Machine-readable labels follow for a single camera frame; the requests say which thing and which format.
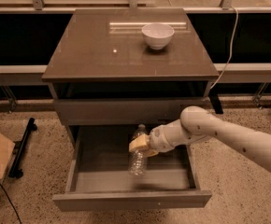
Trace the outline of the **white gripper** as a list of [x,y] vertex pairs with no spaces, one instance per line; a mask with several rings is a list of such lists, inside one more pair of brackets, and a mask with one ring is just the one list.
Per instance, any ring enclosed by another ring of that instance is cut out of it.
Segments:
[[[150,136],[143,133],[135,138],[129,144],[129,151],[146,150],[144,157],[148,158],[158,155],[159,152],[165,153],[173,150],[175,147],[183,145],[185,141],[186,133],[180,125],[160,125],[150,132]],[[148,150],[149,142],[153,150]]]

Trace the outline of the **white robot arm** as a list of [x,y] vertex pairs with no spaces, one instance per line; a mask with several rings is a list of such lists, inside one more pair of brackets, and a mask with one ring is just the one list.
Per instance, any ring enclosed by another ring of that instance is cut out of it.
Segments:
[[223,121],[198,106],[189,106],[179,119],[139,135],[129,144],[129,151],[150,157],[207,137],[216,138],[271,173],[271,134]]

